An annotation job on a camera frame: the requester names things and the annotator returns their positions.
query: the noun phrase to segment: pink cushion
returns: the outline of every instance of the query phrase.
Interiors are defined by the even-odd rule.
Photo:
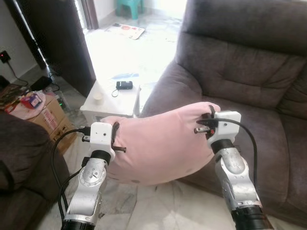
[[[205,134],[194,134],[202,114],[220,107],[209,102],[190,104],[147,118],[109,116],[102,122],[120,123],[114,146],[127,147],[116,152],[110,163],[110,178],[126,184],[153,185],[190,175],[213,157]]]

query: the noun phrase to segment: power cord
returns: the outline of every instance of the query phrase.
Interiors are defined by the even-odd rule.
[[[74,178],[76,175],[79,174],[79,172],[81,171],[81,169],[79,169],[77,172],[75,172],[73,175],[71,175],[69,178],[67,178],[64,183],[62,184],[60,190],[59,190],[59,196],[58,196],[58,206],[59,206],[59,212],[61,214],[61,219],[62,221],[64,220],[64,211],[63,211],[63,207],[62,207],[62,203],[61,203],[61,197],[63,197],[64,191],[66,189],[66,187],[68,186],[69,181]]]
[[[64,133],[62,136],[60,136],[59,139],[57,139],[57,141],[55,142],[55,144],[54,144],[54,146],[53,146],[53,148],[52,148],[51,168],[52,168],[52,172],[53,172],[54,178],[56,179],[56,182],[57,182],[57,184],[58,184],[59,189],[61,189],[62,185],[61,185],[61,182],[60,182],[60,180],[59,180],[59,176],[58,176],[58,173],[57,173],[57,171],[56,171],[56,168],[55,168],[55,166],[54,166],[54,155],[55,155],[55,153],[56,153],[57,146],[58,146],[59,142],[60,142],[64,137],[66,137],[68,134],[74,133],[74,132],[81,132],[81,133],[83,133],[84,135],[89,136],[90,133],[91,133],[91,128],[90,128],[90,127],[84,127],[84,128],[79,128],[79,129],[70,130],[70,131]],[[65,196],[65,194],[61,194],[61,193],[60,193],[60,196],[62,196],[63,202],[64,202],[64,206],[65,206],[65,210],[67,210],[67,208],[68,208],[68,203],[67,203],[66,196]],[[61,214],[61,217],[64,218],[64,212],[63,212],[63,210],[61,210],[61,209],[60,209],[60,214]]]
[[[214,121],[218,121],[218,122],[222,121],[222,122],[229,122],[229,123],[236,124],[236,125],[242,127],[247,132],[247,134],[249,135],[249,137],[251,139],[251,142],[253,144],[253,148],[254,148],[254,186],[255,186],[255,189],[257,190],[257,187],[258,187],[258,181],[257,181],[258,150],[257,150],[257,144],[256,144],[254,136],[252,135],[252,133],[250,132],[250,130],[246,126],[244,126],[240,122],[237,122],[237,121],[234,121],[234,120],[230,120],[230,119],[208,118],[208,119],[198,120],[196,123],[205,126],[208,122],[214,122]]]
[[[119,90],[118,89],[114,89],[113,92],[111,93],[112,97],[117,97],[119,95]]]
[[[7,61],[7,63],[8,63],[8,65],[9,65],[9,67],[10,67],[10,69],[11,69],[11,71],[12,71],[14,77],[15,77],[17,80],[20,80],[20,81],[25,82],[26,84],[23,85],[23,86],[27,86],[27,85],[29,84],[29,82],[27,82],[26,80],[19,79],[19,78],[16,76],[15,71],[13,70],[13,68],[12,68],[12,66],[11,66],[11,64],[10,64],[10,61]]]
[[[49,75],[49,78],[52,80],[52,76],[60,76],[58,73],[55,73],[55,72],[52,72],[52,71],[50,71],[49,73],[48,73],[48,75]],[[57,85],[56,83],[54,83],[53,81],[52,81],[52,84],[53,85],[55,85],[55,86],[57,86],[57,89],[56,90],[54,90],[53,92],[57,92],[57,91],[59,91],[59,85]]]

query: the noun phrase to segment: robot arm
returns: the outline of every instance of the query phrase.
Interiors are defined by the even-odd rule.
[[[62,230],[93,230],[98,220],[102,192],[106,187],[106,171],[114,160],[112,125],[95,122],[91,125],[91,157],[79,174],[78,188],[71,199]]]
[[[215,122],[207,123],[206,127],[197,128],[194,132],[207,132],[208,146],[215,154],[215,172],[236,229],[272,230],[272,225],[262,212],[255,186],[249,178],[248,164],[233,145],[239,126],[218,120],[240,122],[241,115],[231,111],[213,114],[217,118]]]

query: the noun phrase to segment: floor mat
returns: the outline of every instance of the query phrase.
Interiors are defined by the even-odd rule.
[[[136,26],[125,25],[120,23],[114,23],[112,26],[105,30],[106,32],[124,36],[133,40],[138,39],[142,33],[145,31],[143,28],[139,28]]]

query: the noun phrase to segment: couch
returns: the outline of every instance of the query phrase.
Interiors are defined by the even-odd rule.
[[[57,199],[52,146],[41,126],[0,111],[0,229],[35,229]],[[63,182],[69,172],[58,152],[55,165]]]
[[[199,101],[242,114],[264,211],[307,227],[307,2],[188,0],[175,59],[141,116]],[[252,178],[243,130],[235,145]],[[213,160],[181,180],[221,195]]]

